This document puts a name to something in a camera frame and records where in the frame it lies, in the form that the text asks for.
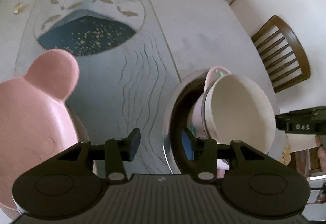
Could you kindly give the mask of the person's right hand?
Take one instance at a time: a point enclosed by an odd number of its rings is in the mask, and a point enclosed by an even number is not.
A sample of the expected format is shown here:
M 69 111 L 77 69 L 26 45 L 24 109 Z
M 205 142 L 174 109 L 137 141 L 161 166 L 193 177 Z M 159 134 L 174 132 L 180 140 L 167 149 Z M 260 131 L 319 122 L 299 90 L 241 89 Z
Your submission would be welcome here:
M 319 159 L 319 165 L 320 165 L 321 170 L 323 172 L 325 172 L 326 171 L 326 150 L 325 150 L 319 136 L 316 136 L 316 144 L 318 147 L 317 154 L 318 154 L 318 159 Z

